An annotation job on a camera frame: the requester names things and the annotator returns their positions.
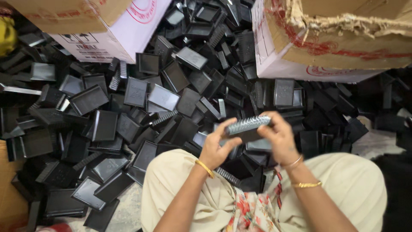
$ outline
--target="umbrella symbol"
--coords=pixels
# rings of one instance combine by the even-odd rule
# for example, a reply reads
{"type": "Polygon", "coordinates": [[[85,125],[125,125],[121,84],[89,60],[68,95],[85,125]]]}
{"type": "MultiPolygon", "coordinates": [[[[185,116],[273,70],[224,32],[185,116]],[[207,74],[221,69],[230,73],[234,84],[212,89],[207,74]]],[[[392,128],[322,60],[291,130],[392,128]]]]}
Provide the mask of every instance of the umbrella symbol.
{"type": "Polygon", "coordinates": [[[89,41],[89,39],[87,38],[89,35],[81,33],[79,36],[84,37],[85,39],[87,39],[87,41],[89,41]]]}
{"type": "Polygon", "coordinates": [[[70,41],[74,41],[74,40],[72,40],[72,36],[70,34],[64,34],[63,36],[70,39],[70,41]]]}

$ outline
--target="woman's left hand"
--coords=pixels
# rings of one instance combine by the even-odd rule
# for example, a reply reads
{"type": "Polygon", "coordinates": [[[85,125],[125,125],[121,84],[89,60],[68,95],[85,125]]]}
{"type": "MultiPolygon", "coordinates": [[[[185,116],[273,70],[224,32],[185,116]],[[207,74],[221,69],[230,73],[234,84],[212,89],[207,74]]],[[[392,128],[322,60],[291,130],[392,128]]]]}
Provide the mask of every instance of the woman's left hand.
{"type": "Polygon", "coordinates": [[[225,128],[235,122],[237,122],[236,118],[228,119],[221,123],[215,132],[207,136],[199,161],[204,163],[210,170],[219,167],[226,160],[234,147],[242,144],[242,139],[235,137],[228,140],[223,147],[219,145],[222,136],[225,134],[225,128]]]}

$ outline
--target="cream fabric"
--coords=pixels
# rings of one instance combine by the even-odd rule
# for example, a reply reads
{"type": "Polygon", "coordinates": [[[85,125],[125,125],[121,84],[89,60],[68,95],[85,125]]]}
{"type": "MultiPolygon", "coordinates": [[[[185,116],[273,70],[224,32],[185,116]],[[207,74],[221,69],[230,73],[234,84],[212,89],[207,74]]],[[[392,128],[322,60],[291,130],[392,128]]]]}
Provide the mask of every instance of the cream fabric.
{"type": "MultiPolygon", "coordinates": [[[[143,231],[154,230],[195,160],[193,155],[177,149],[159,155],[149,164],[142,195],[143,231]]],[[[359,232],[381,231],[386,188],[383,175],[373,162],[351,154],[334,153],[307,160],[305,164],[323,182],[324,190],[359,232]]],[[[208,178],[202,188],[190,231],[220,231],[233,216],[235,191],[224,178],[215,175],[217,178],[208,178]]],[[[280,231],[309,231],[284,171],[275,176],[267,192],[278,220],[274,223],[280,226],[280,231]],[[279,186],[280,199],[277,199],[279,196],[271,193],[279,193],[279,186]]]]}

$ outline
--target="hand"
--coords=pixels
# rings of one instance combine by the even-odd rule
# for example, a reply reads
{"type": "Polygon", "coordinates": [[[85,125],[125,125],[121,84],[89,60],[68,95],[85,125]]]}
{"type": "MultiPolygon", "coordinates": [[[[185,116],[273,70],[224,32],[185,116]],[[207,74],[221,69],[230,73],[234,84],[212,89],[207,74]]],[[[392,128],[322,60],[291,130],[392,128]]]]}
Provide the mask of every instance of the hand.
{"type": "Polygon", "coordinates": [[[219,141],[225,134],[225,128],[236,121],[236,118],[231,118],[224,121],[219,125],[215,132],[207,136],[199,160],[210,170],[214,170],[219,167],[226,160],[226,157],[233,150],[233,148],[242,144],[242,139],[235,137],[228,140],[223,147],[219,145],[219,141]]]}
{"type": "Polygon", "coordinates": [[[272,144],[273,159],[283,165],[289,165],[299,158],[292,127],[276,111],[263,112],[262,115],[272,118],[273,127],[260,126],[257,132],[272,144]]]}

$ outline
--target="concrete floor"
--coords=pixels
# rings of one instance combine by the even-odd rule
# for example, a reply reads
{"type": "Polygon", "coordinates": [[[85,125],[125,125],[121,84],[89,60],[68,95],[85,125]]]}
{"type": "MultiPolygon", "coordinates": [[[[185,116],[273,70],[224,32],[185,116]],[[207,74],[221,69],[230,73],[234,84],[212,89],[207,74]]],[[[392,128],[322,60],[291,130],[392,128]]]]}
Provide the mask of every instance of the concrete floor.
{"type": "MultiPolygon", "coordinates": [[[[401,110],[398,115],[412,116],[409,112],[401,110]]],[[[396,133],[372,129],[369,119],[360,116],[358,119],[365,124],[369,132],[353,144],[352,153],[366,159],[371,159],[384,153],[400,154],[404,149],[396,146],[396,133]]],[[[273,172],[267,172],[265,186],[269,186],[273,179],[273,172]]],[[[134,232],[140,229],[140,202],[142,187],[133,184],[119,198],[120,204],[110,221],[107,232],[134,232]]],[[[92,232],[93,229],[83,226],[86,218],[61,218],[69,223],[74,232],[92,232]]]]}

